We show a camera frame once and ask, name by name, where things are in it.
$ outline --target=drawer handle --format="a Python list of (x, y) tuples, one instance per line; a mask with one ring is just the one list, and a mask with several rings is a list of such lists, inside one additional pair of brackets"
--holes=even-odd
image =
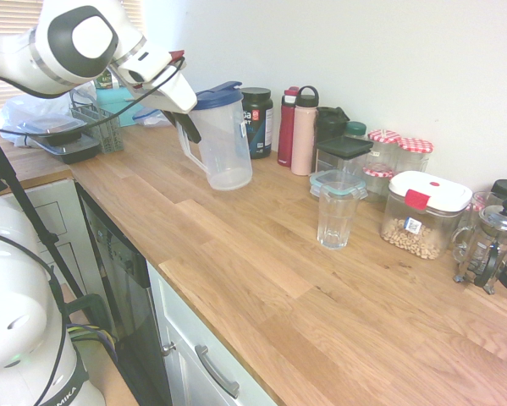
[(238, 382), (231, 382), (223, 375), (221, 375), (218, 370), (212, 365), (212, 362), (208, 358), (208, 347), (206, 345), (196, 345), (195, 352), (198, 355), (199, 359), (204, 365), (204, 368), (208, 371), (208, 374), (213, 378), (213, 380), (231, 397), (234, 399), (238, 398), (238, 391), (240, 389), (240, 384)]

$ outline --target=chickpeas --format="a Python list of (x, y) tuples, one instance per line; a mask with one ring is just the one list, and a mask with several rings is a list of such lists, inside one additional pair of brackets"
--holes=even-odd
[(405, 229), (405, 220), (394, 218), (383, 226), (381, 237), (425, 260), (434, 260), (440, 254), (440, 249), (433, 244), (433, 230), (424, 225), (415, 234)]

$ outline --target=red water bottle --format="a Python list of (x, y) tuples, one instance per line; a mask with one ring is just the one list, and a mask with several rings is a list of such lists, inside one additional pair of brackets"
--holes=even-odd
[(293, 155), (293, 131), (295, 127), (295, 102), (299, 88), (291, 86), (281, 98), (281, 125), (279, 126), (278, 164), (290, 167)]

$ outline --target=blue pitcher lid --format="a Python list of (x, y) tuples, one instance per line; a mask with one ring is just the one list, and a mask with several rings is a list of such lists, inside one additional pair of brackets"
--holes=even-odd
[(207, 110), (209, 108), (227, 106), (242, 100), (240, 89), (236, 89), (242, 82), (225, 82), (206, 91), (196, 94), (198, 102), (193, 110)]

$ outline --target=protein powder tub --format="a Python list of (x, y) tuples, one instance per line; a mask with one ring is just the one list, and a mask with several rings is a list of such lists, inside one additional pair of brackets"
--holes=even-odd
[(240, 89), (244, 95), (245, 130), (252, 159), (264, 158), (272, 150), (273, 101), (269, 89), (245, 87)]

